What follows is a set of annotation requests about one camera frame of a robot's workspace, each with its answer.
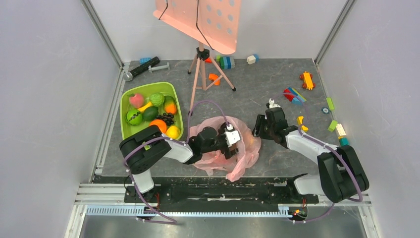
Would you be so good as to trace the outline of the pink plastic bag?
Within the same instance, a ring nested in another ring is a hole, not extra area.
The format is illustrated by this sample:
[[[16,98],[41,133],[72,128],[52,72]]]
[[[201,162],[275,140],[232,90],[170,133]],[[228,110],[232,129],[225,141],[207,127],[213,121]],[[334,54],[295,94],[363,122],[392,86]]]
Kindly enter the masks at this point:
[[[219,151],[208,152],[194,166],[205,171],[208,176],[214,176],[217,171],[225,171],[225,178],[234,182],[244,175],[246,169],[257,162],[262,140],[254,137],[252,131],[243,121],[229,116],[226,118],[241,136],[241,140],[236,143],[238,153],[227,160]]]

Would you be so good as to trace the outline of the fake orange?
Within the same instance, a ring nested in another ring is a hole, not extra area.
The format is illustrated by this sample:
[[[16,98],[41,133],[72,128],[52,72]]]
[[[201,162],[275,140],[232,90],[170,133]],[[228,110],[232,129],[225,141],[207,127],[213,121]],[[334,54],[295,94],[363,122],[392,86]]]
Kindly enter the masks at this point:
[[[161,119],[155,119],[149,123],[149,126],[156,125],[162,133],[166,133],[167,125],[166,122]]]

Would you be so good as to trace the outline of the fake peach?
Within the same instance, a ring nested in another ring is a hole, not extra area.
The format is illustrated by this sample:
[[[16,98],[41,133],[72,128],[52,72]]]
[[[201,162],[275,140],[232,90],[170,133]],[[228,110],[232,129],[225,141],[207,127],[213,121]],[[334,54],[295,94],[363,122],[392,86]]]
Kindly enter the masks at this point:
[[[131,94],[129,95],[129,103],[135,109],[141,108],[144,105],[144,97],[139,93]]]

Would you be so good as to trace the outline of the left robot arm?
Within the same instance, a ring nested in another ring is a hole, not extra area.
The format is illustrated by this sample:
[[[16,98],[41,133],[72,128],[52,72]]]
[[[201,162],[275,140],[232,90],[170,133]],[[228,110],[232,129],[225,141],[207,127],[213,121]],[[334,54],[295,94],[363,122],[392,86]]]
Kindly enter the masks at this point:
[[[201,160],[205,153],[216,151],[229,159],[238,153],[236,144],[239,141],[239,131],[227,123],[223,123],[219,130],[207,126],[186,142],[170,138],[152,125],[124,139],[119,149],[137,196],[150,202],[156,195],[150,169],[157,161],[170,158],[190,165]]]

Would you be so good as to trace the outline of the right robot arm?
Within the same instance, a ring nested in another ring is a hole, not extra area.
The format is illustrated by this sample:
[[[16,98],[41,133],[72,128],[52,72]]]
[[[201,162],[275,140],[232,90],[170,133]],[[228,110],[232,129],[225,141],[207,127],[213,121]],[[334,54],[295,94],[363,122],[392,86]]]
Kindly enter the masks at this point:
[[[329,144],[308,135],[302,126],[289,125],[281,107],[257,115],[252,133],[298,152],[317,165],[317,175],[301,174],[288,179],[286,196],[292,202],[299,202],[308,194],[324,195],[333,203],[346,199],[361,202],[362,193],[370,187],[352,146]]]

